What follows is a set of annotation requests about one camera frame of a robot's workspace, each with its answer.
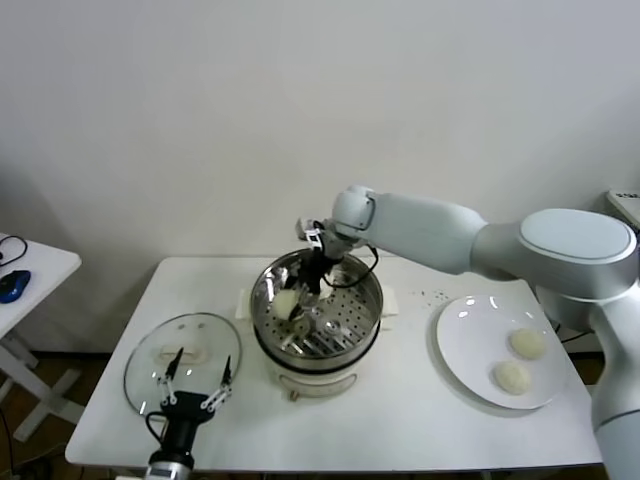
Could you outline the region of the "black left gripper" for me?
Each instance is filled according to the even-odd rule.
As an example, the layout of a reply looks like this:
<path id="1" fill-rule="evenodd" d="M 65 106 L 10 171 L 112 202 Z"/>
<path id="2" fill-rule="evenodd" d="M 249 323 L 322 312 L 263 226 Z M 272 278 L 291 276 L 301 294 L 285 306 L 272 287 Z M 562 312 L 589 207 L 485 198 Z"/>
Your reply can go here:
<path id="1" fill-rule="evenodd" d="M 164 375 L 158 379 L 160 411 L 166 420 L 161 440 L 163 448 L 191 448 L 199 427 L 212 420 L 216 410 L 232 395 L 231 356 L 227 357 L 218 389 L 208 397 L 185 391 L 175 393 L 173 380 L 183 352 L 184 348 L 181 347 L 169 362 Z"/>

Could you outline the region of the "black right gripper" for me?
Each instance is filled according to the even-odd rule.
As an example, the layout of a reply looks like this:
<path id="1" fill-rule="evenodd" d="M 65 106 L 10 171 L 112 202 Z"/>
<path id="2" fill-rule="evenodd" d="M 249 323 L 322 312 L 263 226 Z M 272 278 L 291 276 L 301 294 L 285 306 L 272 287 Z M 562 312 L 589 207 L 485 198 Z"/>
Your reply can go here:
<path id="1" fill-rule="evenodd" d="M 313 247 L 302 258 L 302 275 L 299 271 L 289 270 L 282 288 L 284 290 L 298 290 L 303 285 L 307 287 L 309 295 L 300 296 L 289 314 L 290 320 L 297 320 L 309 314 L 319 304 L 321 292 L 320 282 L 332 268 L 339 264 L 339 259 L 327 257 L 321 248 Z"/>

